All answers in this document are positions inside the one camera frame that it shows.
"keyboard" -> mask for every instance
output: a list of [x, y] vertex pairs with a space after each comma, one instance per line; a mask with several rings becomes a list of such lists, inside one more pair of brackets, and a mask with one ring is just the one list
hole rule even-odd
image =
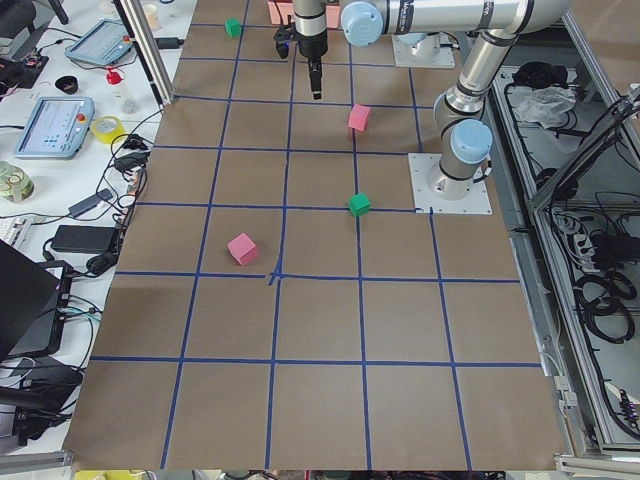
[[0, 218], [0, 240], [16, 250], [20, 249], [32, 223], [33, 218], [30, 217]]

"white desk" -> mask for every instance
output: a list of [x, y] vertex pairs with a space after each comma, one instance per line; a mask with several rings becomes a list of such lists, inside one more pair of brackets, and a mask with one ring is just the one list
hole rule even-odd
[[[181, 0], [171, 4], [157, 3], [162, 28], [154, 34], [163, 37], [184, 38], [189, 29], [196, 2], [197, 0]], [[64, 8], [70, 19], [69, 24], [61, 25], [58, 19], [54, 18], [50, 26], [81, 35], [98, 22], [98, 3], [97, 1], [67, 0], [64, 3]], [[66, 37], [65, 34], [61, 32], [47, 31], [39, 42], [39, 46], [48, 45], [64, 37]], [[138, 122], [158, 110], [158, 105], [139, 60], [136, 60], [132, 65], [123, 67], [127, 75], [125, 81], [129, 88], [136, 92], [136, 100], [140, 106], [140, 109], [134, 114], [125, 115], [114, 109], [113, 94], [106, 82], [105, 71], [83, 70], [71, 63], [64, 56], [64, 48], [69, 44], [70, 42], [64, 42], [61, 45], [53, 45], [45, 49], [43, 54], [49, 56], [50, 60], [34, 87], [29, 90], [20, 89], [14, 95], [0, 102], [0, 118], [3, 123], [24, 125], [38, 98], [62, 96], [63, 94], [55, 88], [54, 83], [63, 75], [74, 75], [78, 78], [80, 89], [77, 95], [94, 99], [96, 118], [104, 115], [116, 115], [123, 120], [127, 132], [131, 132]], [[171, 78], [175, 75], [180, 53], [181, 50], [163, 50], [161, 52]], [[129, 54], [122, 61], [126, 63], [132, 58], [133, 54]], [[160, 119], [161, 115], [156, 115], [145, 122], [137, 130], [137, 133], [153, 141]], [[23, 168], [33, 179], [35, 191], [30, 198], [20, 204], [2, 201], [0, 216], [20, 215], [27, 212], [51, 216], [64, 215], [70, 205], [95, 192], [96, 185], [111, 157], [108, 145], [100, 143], [89, 133], [81, 150], [73, 159], [24, 160], [15, 158], [12, 154], [19, 136], [20, 132], [17, 130], [0, 130], [0, 158]], [[110, 171], [107, 178], [119, 192], [124, 192], [126, 185], [118, 172]], [[94, 209], [81, 218], [95, 218], [103, 211], [104, 209]], [[58, 225], [74, 223], [87, 224], [86, 222], [64, 219], [50, 225], [31, 227], [27, 240], [21, 246], [22, 253], [34, 261], [42, 261], [42, 245], [53, 236]], [[112, 226], [111, 212], [107, 212], [102, 218], [90, 224]], [[56, 253], [55, 256], [56, 259], [65, 260], [78, 270], [84, 271], [85, 262], [92, 255]], [[113, 272], [114, 269], [111, 269], [97, 279], [75, 280], [72, 293], [103, 306], [113, 279]], [[94, 324], [94, 333], [95, 331], [97, 331], [97, 325]], [[90, 339], [90, 334], [91, 329], [88, 321], [69, 322], [65, 325], [62, 344], [60, 350], [54, 355], [55, 358], [67, 365], [79, 365], [93, 341]], [[6, 372], [0, 372], [0, 376], [4, 375]], [[74, 400], [77, 394], [78, 389], [70, 401]], [[68, 428], [69, 422], [56, 428], [49, 428], [39, 440], [29, 441], [26, 447], [13, 452], [13, 454], [46, 453], [60, 450]]]

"red block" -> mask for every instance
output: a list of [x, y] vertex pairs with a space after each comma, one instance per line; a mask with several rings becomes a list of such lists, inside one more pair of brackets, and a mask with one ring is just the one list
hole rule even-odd
[[233, 258], [242, 266], [248, 265], [258, 256], [258, 247], [246, 233], [241, 233], [231, 240], [227, 247]]
[[349, 128], [355, 128], [360, 132], [363, 132], [367, 128], [367, 122], [369, 121], [369, 114], [371, 113], [371, 107], [365, 107], [364, 105], [358, 105], [357, 103], [351, 109], [349, 115]]

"green cube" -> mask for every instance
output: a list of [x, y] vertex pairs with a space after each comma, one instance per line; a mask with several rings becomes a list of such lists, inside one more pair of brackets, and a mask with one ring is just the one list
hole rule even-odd
[[233, 37], [239, 37], [242, 33], [242, 25], [235, 18], [230, 18], [224, 22], [224, 28], [227, 31], [227, 34]]
[[354, 217], [364, 215], [371, 208], [371, 202], [364, 193], [358, 193], [349, 200], [349, 211]]

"cube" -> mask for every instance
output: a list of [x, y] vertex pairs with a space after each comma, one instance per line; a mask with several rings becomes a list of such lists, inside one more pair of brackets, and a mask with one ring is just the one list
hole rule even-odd
[[358, 193], [349, 199], [349, 211], [354, 217], [364, 215], [371, 208], [371, 202], [364, 193]]
[[229, 18], [224, 22], [224, 28], [227, 31], [227, 34], [231, 37], [239, 37], [242, 33], [242, 25], [235, 18]]
[[360, 132], [364, 132], [364, 129], [367, 128], [370, 113], [371, 107], [365, 107], [364, 105], [358, 105], [356, 103], [349, 114], [349, 128], [355, 128]]
[[246, 233], [241, 233], [231, 240], [227, 247], [231, 256], [242, 266], [248, 265], [258, 257], [258, 247]]

